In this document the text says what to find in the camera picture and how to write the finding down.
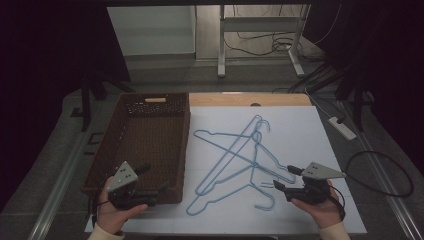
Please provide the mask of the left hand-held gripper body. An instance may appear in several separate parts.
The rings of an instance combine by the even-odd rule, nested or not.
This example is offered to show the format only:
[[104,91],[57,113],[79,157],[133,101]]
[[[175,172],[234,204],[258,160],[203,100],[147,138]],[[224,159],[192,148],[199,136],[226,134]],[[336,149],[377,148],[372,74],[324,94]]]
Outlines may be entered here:
[[153,207],[157,204],[158,192],[136,190],[138,180],[139,175],[124,161],[107,187],[108,199],[116,209],[129,210],[137,205]]

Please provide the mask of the white desk frame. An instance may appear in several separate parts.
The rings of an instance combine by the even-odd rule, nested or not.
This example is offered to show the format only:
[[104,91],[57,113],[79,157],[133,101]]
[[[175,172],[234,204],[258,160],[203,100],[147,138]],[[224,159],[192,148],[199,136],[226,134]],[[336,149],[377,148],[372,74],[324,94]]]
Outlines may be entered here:
[[288,55],[296,75],[298,77],[303,77],[305,72],[299,62],[298,46],[300,45],[300,37],[302,36],[310,7],[310,4],[304,5],[298,17],[226,17],[225,6],[221,5],[219,22],[218,76],[223,78],[226,75],[224,44],[224,35],[226,32],[293,32],[293,43],[288,49]]

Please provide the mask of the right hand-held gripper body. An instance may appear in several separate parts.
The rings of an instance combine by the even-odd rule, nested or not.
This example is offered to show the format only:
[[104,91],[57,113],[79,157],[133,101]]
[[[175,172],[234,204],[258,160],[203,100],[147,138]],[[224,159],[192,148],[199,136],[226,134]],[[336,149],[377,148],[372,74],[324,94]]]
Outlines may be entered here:
[[312,162],[302,170],[300,177],[304,182],[302,188],[290,188],[288,195],[307,204],[321,204],[330,196],[328,179],[345,178],[346,174],[322,164]]

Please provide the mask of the person's right hand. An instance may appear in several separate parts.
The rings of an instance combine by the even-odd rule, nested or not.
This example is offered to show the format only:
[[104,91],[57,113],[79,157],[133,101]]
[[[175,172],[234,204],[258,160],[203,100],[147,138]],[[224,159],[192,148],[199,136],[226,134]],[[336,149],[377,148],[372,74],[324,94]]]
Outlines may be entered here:
[[318,205],[309,205],[305,202],[293,198],[291,203],[294,204],[297,208],[308,213],[320,229],[324,229],[342,222],[338,207],[330,200],[326,200],[325,202]]

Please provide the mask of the blue wire clothes hanger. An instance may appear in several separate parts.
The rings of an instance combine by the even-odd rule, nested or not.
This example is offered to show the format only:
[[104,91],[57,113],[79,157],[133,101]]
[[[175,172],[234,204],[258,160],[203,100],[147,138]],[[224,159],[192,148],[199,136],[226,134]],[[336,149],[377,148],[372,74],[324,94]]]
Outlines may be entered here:
[[[245,127],[245,129],[240,134],[234,134],[234,133],[224,133],[224,132],[216,132],[212,133],[207,130],[196,130],[193,135],[215,147],[220,148],[224,151],[223,156],[219,159],[219,161],[215,164],[213,169],[208,173],[206,176],[206,179],[209,178],[210,174],[215,171],[217,166],[228,156],[230,155],[231,158],[227,161],[227,163],[222,167],[222,169],[214,176],[212,179],[212,182],[215,184],[219,184],[222,182],[225,182],[235,176],[240,175],[242,172],[251,170],[254,171],[255,169],[261,170],[265,172],[266,174],[269,174],[273,177],[275,177],[277,180],[283,180],[286,183],[294,184],[296,182],[296,177],[294,174],[290,173],[287,170],[287,167],[282,165],[279,160],[274,156],[274,154],[269,151],[263,144],[262,144],[262,133],[260,131],[260,128],[265,125],[267,127],[267,131],[270,131],[270,124],[267,120],[263,119],[261,116],[256,115],[249,124]],[[218,143],[213,142],[211,139],[207,138],[207,136],[225,136],[225,137],[234,137],[235,140],[229,147],[224,147],[219,145]],[[242,151],[245,146],[249,143],[254,143],[254,150],[253,150],[253,157],[247,158],[240,154],[240,151]],[[278,174],[274,170],[261,165],[258,162],[258,151],[262,149],[273,161],[273,163],[276,165],[278,169],[282,169],[285,172],[288,173],[288,176],[283,176],[281,174]],[[239,170],[238,172],[234,173],[231,176],[228,176],[225,179],[221,179],[219,181],[216,180],[216,178],[224,171],[224,169],[232,162],[233,159],[241,159],[247,163],[247,166],[243,168],[242,170]]]
[[[228,197],[230,197],[230,196],[232,196],[232,195],[234,195],[234,194],[236,194],[236,193],[234,193],[234,194],[232,194],[232,195],[230,195],[230,196],[228,196],[228,197],[225,197],[225,195],[227,195],[227,194],[229,194],[229,193],[226,193],[226,194],[224,194],[224,195],[222,195],[222,196],[219,196],[218,198],[216,198],[216,199],[214,199],[214,200],[209,200],[209,201],[207,201],[206,203],[205,203],[205,205],[201,208],[201,209],[199,209],[199,210],[196,210],[196,211],[194,211],[193,210],[193,206],[195,205],[195,203],[201,198],[201,197],[205,197],[205,196],[198,196],[196,193],[195,193],[195,195],[196,195],[196,197],[194,198],[194,200],[189,204],[189,206],[186,208],[186,213],[189,215],[189,216],[196,216],[196,215],[199,215],[199,214],[201,214],[202,212],[204,212],[206,209],[207,209],[207,207],[210,205],[210,204],[214,204],[214,203],[217,203],[217,202],[220,202],[220,201],[222,201],[222,200],[224,200],[224,199],[226,199],[226,198],[228,198]],[[270,201],[270,205],[269,206],[264,206],[264,205],[255,205],[255,208],[256,209],[259,209],[259,210],[262,210],[262,211],[270,211],[273,207],[274,207],[274,205],[275,205],[275,198],[272,196],[272,195],[270,195],[269,194],[269,197],[267,197],[267,196],[265,196],[269,201]]]
[[[276,163],[279,164],[279,161],[274,157],[274,155],[268,151],[268,149],[261,143],[262,141],[262,133],[260,131],[260,128],[265,125],[267,127],[267,130],[270,130],[270,124],[267,120],[264,120],[260,115],[255,115],[253,119],[249,122],[249,124],[244,128],[244,130],[240,134],[231,134],[231,133],[212,133],[207,130],[196,130],[193,135],[208,144],[211,144],[215,147],[220,148],[224,151],[224,154],[221,156],[221,158],[216,162],[216,164],[213,166],[213,168],[209,171],[209,173],[205,176],[205,178],[199,183],[199,185],[195,189],[195,193],[198,196],[205,196],[208,193],[210,193],[216,185],[225,183],[240,174],[250,171],[251,175],[254,175],[254,171],[256,169],[261,170],[265,172],[266,174],[269,174],[274,177],[279,177],[278,174],[276,174],[271,169],[261,165],[257,161],[257,155],[258,150],[262,149],[265,151],[266,154],[268,154],[271,159]],[[211,139],[208,139],[206,137],[203,137],[203,134],[208,134],[211,136],[226,136],[226,137],[234,137],[235,140],[232,142],[232,144],[228,147],[224,147],[219,145],[218,143],[213,142]],[[249,143],[254,143],[254,150],[253,150],[253,157],[247,158],[240,154],[240,151],[245,148],[245,146]],[[221,173],[226,169],[226,167],[232,163],[232,161],[237,158],[245,161],[247,163],[247,166],[244,168],[238,170],[237,172],[226,176],[225,178],[219,179],[219,176]],[[249,183],[246,185],[247,187],[253,187],[259,192],[261,192],[263,195],[269,197],[268,193],[263,192],[260,190],[255,183],[253,182],[253,177],[250,177]],[[225,195],[225,197],[228,197],[242,189],[244,189],[246,186],[242,186],[229,194]]]

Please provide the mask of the brown woven basket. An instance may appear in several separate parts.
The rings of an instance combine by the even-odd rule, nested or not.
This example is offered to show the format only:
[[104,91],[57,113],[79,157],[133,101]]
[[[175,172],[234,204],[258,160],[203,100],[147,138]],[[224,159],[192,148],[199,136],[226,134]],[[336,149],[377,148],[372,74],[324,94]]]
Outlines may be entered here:
[[82,192],[93,196],[108,173],[122,163],[151,169],[139,176],[135,188],[159,194],[160,204],[183,198],[186,147],[190,128],[187,93],[122,94],[88,171]]

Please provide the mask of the white power strip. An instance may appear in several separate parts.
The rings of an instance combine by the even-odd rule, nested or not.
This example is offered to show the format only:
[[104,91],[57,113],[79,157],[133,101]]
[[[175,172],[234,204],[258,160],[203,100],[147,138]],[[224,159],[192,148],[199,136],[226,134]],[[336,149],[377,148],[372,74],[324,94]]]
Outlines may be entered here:
[[357,138],[356,134],[350,130],[344,123],[338,124],[337,117],[328,119],[329,124],[334,127],[346,140],[351,141]]

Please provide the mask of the white panel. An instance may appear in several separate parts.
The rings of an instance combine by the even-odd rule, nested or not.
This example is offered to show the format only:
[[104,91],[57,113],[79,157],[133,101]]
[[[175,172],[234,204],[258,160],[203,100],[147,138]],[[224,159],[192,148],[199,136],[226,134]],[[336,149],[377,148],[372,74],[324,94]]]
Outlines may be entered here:
[[107,11],[125,56],[195,52],[192,6],[108,7]]

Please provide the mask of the white table mat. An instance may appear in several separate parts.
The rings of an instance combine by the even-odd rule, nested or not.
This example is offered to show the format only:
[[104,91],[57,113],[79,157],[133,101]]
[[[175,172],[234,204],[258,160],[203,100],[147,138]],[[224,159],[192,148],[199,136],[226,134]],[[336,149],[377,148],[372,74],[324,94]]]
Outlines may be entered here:
[[[277,180],[275,177],[256,169],[254,183],[275,198],[270,211],[262,211],[255,205],[269,206],[270,201],[253,188],[246,188],[220,202],[210,204],[199,215],[189,216],[186,208],[196,197],[195,188],[224,154],[224,151],[195,137],[193,133],[202,129],[212,133],[224,132],[240,134],[255,115],[260,115],[270,124],[270,131],[263,125],[262,144],[271,151],[279,162],[304,169],[316,162],[332,169],[339,164],[329,139],[313,106],[262,106],[262,107],[192,107],[190,108],[190,128],[186,147],[185,174],[182,201],[177,204],[160,204],[149,208],[140,216],[129,220],[124,231],[144,235],[175,236],[281,236],[313,235],[318,228],[312,218],[288,202],[283,192],[274,188],[273,181],[287,188],[302,188],[304,182],[295,175],[294,184]],[[213,142],[228,147],[234,137],[207,136]],[[240,152],[252,158],[254,144],[249,142]],[[270,157],[260,149],[258,162],[278,174],[288,173],[278,169]],[[233,162],[222,173],[228,176],[247,166],[241,159]],[[201,197],[193,210],[201,209],[209,200],[229,193],[249,181],[246,172],[235,179],[218,185],[211,193]]]

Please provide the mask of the person's left hand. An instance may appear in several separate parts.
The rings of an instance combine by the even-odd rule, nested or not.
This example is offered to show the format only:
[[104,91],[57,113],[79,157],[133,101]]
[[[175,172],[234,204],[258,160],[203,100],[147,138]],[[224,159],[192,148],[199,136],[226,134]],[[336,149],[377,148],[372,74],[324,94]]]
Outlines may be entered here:
[[98,198],[97,224],[100,228],[110,234],[117,234],[125,222],[148,209],[146,204],[137,205],[129,210],[117,210],[109,201],[107,187],[112,177],[109,177]]

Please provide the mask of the black metal stand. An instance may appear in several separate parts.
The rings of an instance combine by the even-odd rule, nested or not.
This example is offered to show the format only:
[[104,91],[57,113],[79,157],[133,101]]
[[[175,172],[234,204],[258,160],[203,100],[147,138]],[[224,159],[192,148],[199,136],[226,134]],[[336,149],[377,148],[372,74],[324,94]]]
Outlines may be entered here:
[[366,102],[363,99],[365,91],[365,84],[361,76],[345,76],[335,93],[337,100],[346,100],[350,94],[353,94],[352,119],[360,132],[364,131],[362,125],[362,109],[365,105],[370,105],[372,103],[372,101]]
[[81,94],[82,94],[82,111],[77,115],[83,118],[82,132],[86,131],[91,122],[91,107],[90,107],[90,94],[93,94],[96,100],[105,100],[108,96],[104,82],[127,92],[133,93],[134,89],[125,85],[125,82],[130,82],[129,73],[125,73],[123,77],[112,77],[103,71],[96,70],[91,73],[85,74],[81,80]]

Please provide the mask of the dark curtain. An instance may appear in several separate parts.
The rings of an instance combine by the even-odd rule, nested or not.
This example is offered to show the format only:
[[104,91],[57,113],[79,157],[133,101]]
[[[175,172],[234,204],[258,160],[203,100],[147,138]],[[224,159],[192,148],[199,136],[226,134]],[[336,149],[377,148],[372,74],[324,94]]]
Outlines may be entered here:
[[0,0],[0,211],[84,79],[130,80],[106,4]]
[[424,171],[424,0],[314,0],[304,37],[344,70],[339,99],[358,87]]

